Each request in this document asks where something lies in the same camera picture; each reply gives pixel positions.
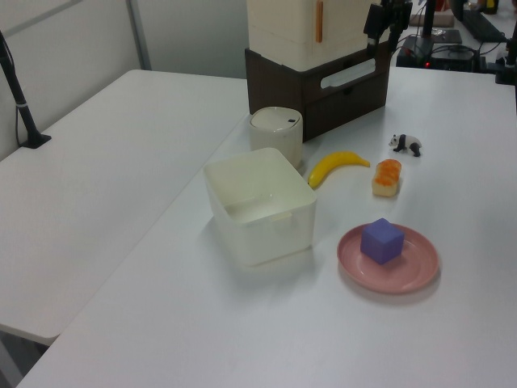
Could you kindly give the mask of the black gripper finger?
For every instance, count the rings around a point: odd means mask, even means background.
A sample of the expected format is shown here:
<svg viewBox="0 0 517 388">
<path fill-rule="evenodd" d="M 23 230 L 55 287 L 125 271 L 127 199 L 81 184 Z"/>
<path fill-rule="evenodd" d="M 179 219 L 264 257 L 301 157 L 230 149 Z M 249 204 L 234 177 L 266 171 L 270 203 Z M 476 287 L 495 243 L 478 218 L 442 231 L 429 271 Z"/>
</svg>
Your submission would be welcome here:
<svg viewBox="0 0 517 388">
<path fill-rule="evenodd" d="M 391 24 L 389 26 L 389 50 L 394 51 L 397 47 L 398 41 L 405 28 L 400 24 Z"/>
<path fill-rule="evenodd" d="M 364 34 L 368 44 L 378 44 L 384 33 L 385 9 L 380 4 L 371 4 L 364 24 Z"/>
</svg>

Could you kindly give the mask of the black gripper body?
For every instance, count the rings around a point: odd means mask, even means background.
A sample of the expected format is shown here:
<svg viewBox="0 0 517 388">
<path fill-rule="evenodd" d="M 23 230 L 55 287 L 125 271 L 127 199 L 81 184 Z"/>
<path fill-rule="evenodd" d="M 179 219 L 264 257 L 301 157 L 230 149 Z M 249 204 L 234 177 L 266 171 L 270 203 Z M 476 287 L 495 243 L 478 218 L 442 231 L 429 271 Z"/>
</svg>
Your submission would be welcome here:
<svg viewBox="0 0 517 388">
<path fill-rule="evenodd" d="M 382 27 L 387 29 L 407 29 L 413 3 L 409 0 L 381 0 L 383 7 Z"/>
</svg>

